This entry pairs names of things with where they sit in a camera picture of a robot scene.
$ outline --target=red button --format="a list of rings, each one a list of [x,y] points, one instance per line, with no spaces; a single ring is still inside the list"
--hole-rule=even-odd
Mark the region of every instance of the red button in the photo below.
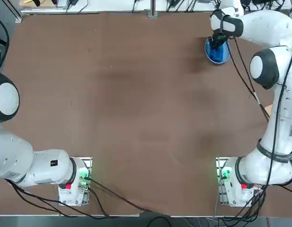
[[[241,186],[242,189],[247,189],[247,185],[244,184],[244,183],[242,183],[240,186]]]

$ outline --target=brown table surface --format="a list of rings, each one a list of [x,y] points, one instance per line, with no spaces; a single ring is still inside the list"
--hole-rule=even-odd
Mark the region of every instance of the brown table surface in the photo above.
[[[21,106],[3,126],[35,151],[93,157],[92,177],[140,206],[212,216],[215,157],[251,152],[266,122],[231,61],[207,60],[209,35],[207,13],[26,16],[4,68]],[[239,44],[248,65],[260,47]],[[255,88],[264,105],[272,103],[272,91]],[[29,191],[58,198],[52,185]],[[109,214],[139,212],[97,191]],[[275,187],[267,194],[262,216],[292,217],[292,194]],[[82,210],[100,213],[93,198]],[[219,205],[216,214],[237,212]],[[0,214],[49,213],[25,204],[0,179]]]

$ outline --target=robotic arm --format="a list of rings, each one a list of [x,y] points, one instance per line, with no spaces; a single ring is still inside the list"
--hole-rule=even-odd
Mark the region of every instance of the robotic arm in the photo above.
[[[19,108],[15,85],[0,74],[0,123],[13,118]],[[34,152],[32,146],[0,126],[0,178],[18,186],[57,184],[61,202],[80,206],[88,200],[89,170],[80,158],[71,158],[64,150]]]
[[[268,127],[255,149],[244,157],[231,157],[222,171],[230,206],[243,207],[254,194],[255,184],[266,184],[273,149],[276,109],[292,57],[292,19],[277,11],[264,10],[243,15],[239,0],[222,1],[211,16],[212,44],[219,35],[235,36],[264,47],[254,54],[250,74],[265,89],[274,90]],[[283,93],[269,184],[292,179],[292,66]]]

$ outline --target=wire bundle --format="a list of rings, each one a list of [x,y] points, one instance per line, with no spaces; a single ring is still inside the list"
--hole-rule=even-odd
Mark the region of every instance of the wire bundle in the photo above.
[[[108,191],[109,193],[113,194],[113,195],[116,196],[117,198],[119,198],[119,199],[125,201],[126,203],[130,204],[131,206],[133,206],[133,207],[135,207],[135,208],[137,208],[137,209],[139,209],[139,210],[142,210],[142,211],[145,211],[145,212],[152,212],[152,211],[149,210],[149,209],[145,209],[145,208],[143,208],[143,207],[140,207],[140,206],[138,206],[138,205],[136,205],[136,204],[134,204],[134,203],[128,201],[128,200],[125,199],[124,197],[118,195],[118,194],[115,193],[114,191],[108,189],[107,187],[105,187],[105,186],[102,185],[101,183],[99,183],[99,182],[97,182],[97,181],[95,181],[95,180],[93,180],[93,179],[91,179],[91,178],[89,178],[89,177],[85,177],[85,179],[94,182],[95,184],[97,184],[98,186],[102,187],[103,189],[105,189],[105,190]],[[48,202],[55,202],[55,203],[58,203],[58,204],[60,204],[60,205],[64,205],[64,206],[66,206],[66,207],[68,207],[68,208],[70,208],[70,209],[72,209],[72,210],[74,210],[74,211],[76,211],[76,212],[78,212],[78,213],[80,213],[80,214],[86,215],[87,217],[90,217],[90,218],[92,218],[92,219],[101,220],[101,219],[107,219],[107,218],[109,218],[109,219],[117,218],[117,217],[112,217],[112,216],[108,215],[107,212],[105,212],[105,210],[104,210],[104,208],[103,208],[103,206],[102,206],[102,204],[101,204],[101,202],[100,202],[100,200],[99,200],[98,195],[97,195],[96,192],[95,192],[93,189],[91,189],[91,188],[89,188],[88,190],[89,190],[89,191],[90,191],[90,192],[96,197],[96,200],[97,200],[98,205],[99,205],[99,207],[100,207],[100,209],[101,209],[101,212],[102,212],[103,215],[104,215],[104,217],[102,217],[102,218],[94,217],[94,216],[92,216],[92,215],[90,215],[90,214],[87,214],[87,213],[85,213],[85,212],[82,212],[82,211],[80,211],[80,210],[78,210],[78,209],[76,209],[76,208],[74,208],[74,207],[71,207],[71,206],[69,206],[69,205],[67,205],[67,204],[65,204],[65,203],[63,203],[63,202],[60,202],[60,201],[57,201],[57,200],[46,199],[46,198],[43,198],[43,197],[41,197],[41,196],[37,196],[37,195],[31,194],[31,193],[29,193],[29,192],[26,192],[26,191],[25,191],[24,189],[22,189],[21,187],[17,186],[17,185],[16,185],[14,182],[12,182],[11,180],[7,180],[7,179],[6,179],[6,181],[12,186],[12,188],[14,189],[14,191],[17,193],[17,195],[18,195],[23,201],[25,201],[25,202],[29,203],[30,205],[35,206],[35,207],[37,207],[37,208],[41,208],[41,209],[43,209],[43,210],[47,210],[47,211],[56,212],[56,213],[59,213],[60,215],[63,215],[63,216],[65,216],[65,217],[67,217],[67,218],[76,218],[76,217],[77,217],[77,216],[69,216],[69,215],[67,215],[67,214],[65,214],[65,213],[63,213],[63,212],[61,212],[59,209],[57,209],[56,207],[54,207],[52,204],[48,203]],[[38,199],[39,201],[41,201],[41,202],[45,203],[46,205],[48,205],[49,207],[51,207],[51,209],[50,209],[50,208],[47,208],[47,207],[39,206],[39,205],[37,205],[37,204],[35,204],[35,203],[33,203],[33,202],[27,200],[27,199],[23,196],[23,194],[26,195],[26,196],[29,196],[29,197],[32,197],[32,198],[36,198],[36,199]],[[149,224],[147,225],[147,227],[149,227],[153,221],[155,221],[155,220],[157,220],[157,219],[159,219],[159,218],[166,220],[167,223],[168,223],[168,225],[169,225],[170,227],[172,227],[170,221],[169,221],[166,217],[164,217],[164,216],[158,216],[158,217],[153,218],[153,219],[149,222]]]
[[[3,56],[1,56],[1,52],[0,52],[0,69],[5,61],[5,58],[6,58],[6,55],[7,55],[7,51],[8,51],[8,48],[9,48],[9,44],[10,44],[10,38],[9,38],[9,33],[7,31],[7,28],[5,27],[5,25],[3,24],[3,22],[0,20],[0,25],[2,26],[2,28],[4,29],[4,32],[6,34],[6,50],[5,50],[5,53],[3,54]]]

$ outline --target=blue object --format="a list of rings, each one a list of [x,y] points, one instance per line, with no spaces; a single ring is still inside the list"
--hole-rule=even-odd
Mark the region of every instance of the blue object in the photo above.
[[[204,46],[204,51],[206,53],[207,58],[214,64],[223,64],[230,57],[230,53],[226,42],[224,42],[223,45],[214,50],[211,49],[209,40],[207,39]]]

